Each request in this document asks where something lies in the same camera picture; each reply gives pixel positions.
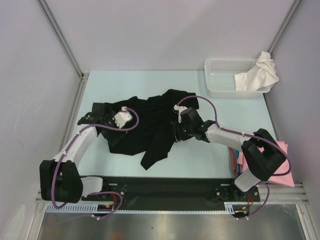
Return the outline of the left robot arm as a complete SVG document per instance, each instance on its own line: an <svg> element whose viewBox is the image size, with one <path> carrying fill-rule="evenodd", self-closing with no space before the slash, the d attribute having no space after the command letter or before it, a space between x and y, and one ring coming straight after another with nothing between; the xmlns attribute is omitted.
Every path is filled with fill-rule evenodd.
<svg viewBox="0 0 320 240"><path fill-rule="evenodd" d="M134 156L144 153L140 162L148 170L167 158L175 142L173 129L181 123L180 105L141 105L133 109L125 105L95 102L90 112L77 123L76 133L52 159L39 166L41 198L52 202L55 209L78 203L84 196L94 194L105 200L111 188L98 176L82 177L78 165L89 146L102 135L109 150L116 154Z"/></svg>

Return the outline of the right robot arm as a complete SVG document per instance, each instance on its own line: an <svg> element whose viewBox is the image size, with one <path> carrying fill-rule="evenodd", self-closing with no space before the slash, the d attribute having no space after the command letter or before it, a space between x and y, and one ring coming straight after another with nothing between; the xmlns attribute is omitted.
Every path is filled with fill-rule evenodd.
<svg viewBox="0 0 320 240"><path fill-rule="evenodd" d="M173 109L178 114L178 119L171 123L176 142L195 138L243 153L248 168L236 177L230 188L231 196L237 201L247 197L256 184L268 181L288 158L265 129L260 128L251 134L241 133L218 126L214 120L203 121L192 107L175 105Z"/></svg>

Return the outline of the black t shirt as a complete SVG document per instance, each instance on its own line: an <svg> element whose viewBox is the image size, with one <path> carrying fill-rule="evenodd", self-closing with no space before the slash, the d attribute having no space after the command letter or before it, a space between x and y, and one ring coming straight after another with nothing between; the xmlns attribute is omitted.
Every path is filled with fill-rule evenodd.
<svg viewBox="0 0 320 240"><path fill-rule="evenodd" d="M109 151L113 154L134 156L144 153L140 162L141 166L148 170L156 162L168 157L174 142L171 122L178 119L174 112L174 106L185 97L195 96L195 93L169 89L162 95L139 99L133 96L127 100L115 103L92 104L93 112L115 114L121 107L133 109L138 117L138 126L125 133L104 129L102 135L108 141Z"/></svg>

